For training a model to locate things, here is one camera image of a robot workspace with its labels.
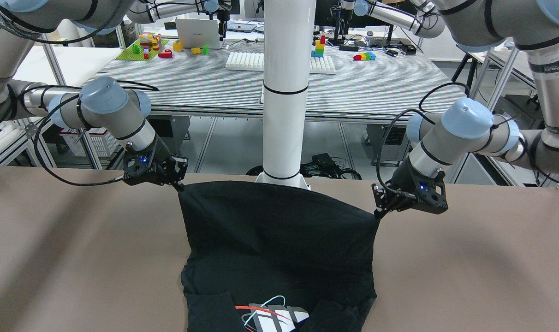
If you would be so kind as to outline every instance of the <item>white pole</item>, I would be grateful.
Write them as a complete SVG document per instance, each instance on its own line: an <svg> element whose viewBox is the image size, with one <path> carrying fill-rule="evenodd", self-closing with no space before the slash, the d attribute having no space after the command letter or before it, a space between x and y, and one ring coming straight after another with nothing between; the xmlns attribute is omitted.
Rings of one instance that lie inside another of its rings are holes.
<svg viewBox="0 0 559 332"><path fill-rule="evenodd" d="M257 182L309 189L300 174L315 0L265 3L263 173Z"/></svg>

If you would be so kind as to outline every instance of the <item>pile of cables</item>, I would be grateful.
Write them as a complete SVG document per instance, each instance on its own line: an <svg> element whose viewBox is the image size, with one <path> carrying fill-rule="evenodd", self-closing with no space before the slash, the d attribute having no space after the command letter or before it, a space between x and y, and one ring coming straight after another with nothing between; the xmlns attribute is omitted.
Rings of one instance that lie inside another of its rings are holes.
<svg viewBox="0 0 559 332"><path fill-rule="evenodd" d="M263 166L256 166L251 168L246 175L258 176L261 173L263 173ZM300 174L305 178L362 179L362 176L356 170L345 167L344 158L330 157L328 154L315 155L311 162L301 164Z"/></svg>

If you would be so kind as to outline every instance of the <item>yellow toy block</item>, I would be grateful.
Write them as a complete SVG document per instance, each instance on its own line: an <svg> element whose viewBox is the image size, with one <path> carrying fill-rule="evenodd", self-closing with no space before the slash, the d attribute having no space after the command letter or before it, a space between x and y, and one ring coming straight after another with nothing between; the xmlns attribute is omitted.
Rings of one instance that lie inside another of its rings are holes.
<svg viewBox="0 0 559 332"><path fill-rule="evenodd" d="M172 50L176 52L183 51L183 45L180 41L176 41L172 44Z"/></svg>

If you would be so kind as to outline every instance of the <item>brown tabletop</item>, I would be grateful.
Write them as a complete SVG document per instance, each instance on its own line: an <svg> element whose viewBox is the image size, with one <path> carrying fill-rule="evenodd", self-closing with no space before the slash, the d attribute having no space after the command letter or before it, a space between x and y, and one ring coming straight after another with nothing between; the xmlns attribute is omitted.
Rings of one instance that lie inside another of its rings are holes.
<svg viewBox="0 0 559 332"><path fill-rule="evenodd" d="M121 172L60 174L91 182ZM185 182L222 179L253 180ZM309 183L375 208L370 181ZM440 216L382 221L364 331L559 331L559 193L449 185L448 201ZM171 187L71 187L39 168L0 167L0 331L184 331L188 254Z"/></svg>

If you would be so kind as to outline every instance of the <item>black fabric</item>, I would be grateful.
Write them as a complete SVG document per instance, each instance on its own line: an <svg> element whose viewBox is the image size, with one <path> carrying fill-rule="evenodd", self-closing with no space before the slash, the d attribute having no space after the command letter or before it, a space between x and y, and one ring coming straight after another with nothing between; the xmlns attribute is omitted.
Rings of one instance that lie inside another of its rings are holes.
<svg viewBox="0 0 559 332"><path fill-rule="evenodd" d="M210 317L227 305L203 296L228 293L236 306L281 295L310 315L297 330L360 331L376 298L373 214L307 190L234 181L186 185L179 200L191 246L182 272L190 321L234 331L234 317Z"/></svg>

